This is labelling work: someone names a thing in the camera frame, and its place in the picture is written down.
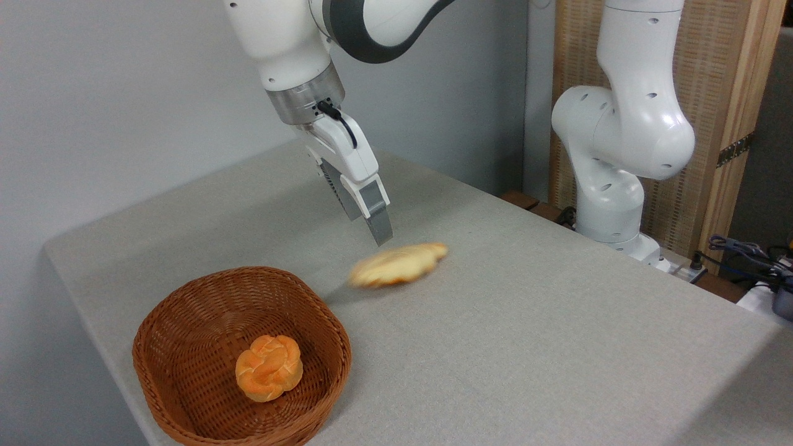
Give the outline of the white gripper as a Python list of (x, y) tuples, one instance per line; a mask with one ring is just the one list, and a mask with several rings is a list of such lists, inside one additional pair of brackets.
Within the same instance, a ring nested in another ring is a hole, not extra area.
[(297, 125), (296, 133), (317, 161), (349, 220), (364, 217), (378, 246), (391, 240), (390, 201), (376, 175), (379, 162), (355, 119), (343, 111), (340, 120), (322, 114), (312, 123)]

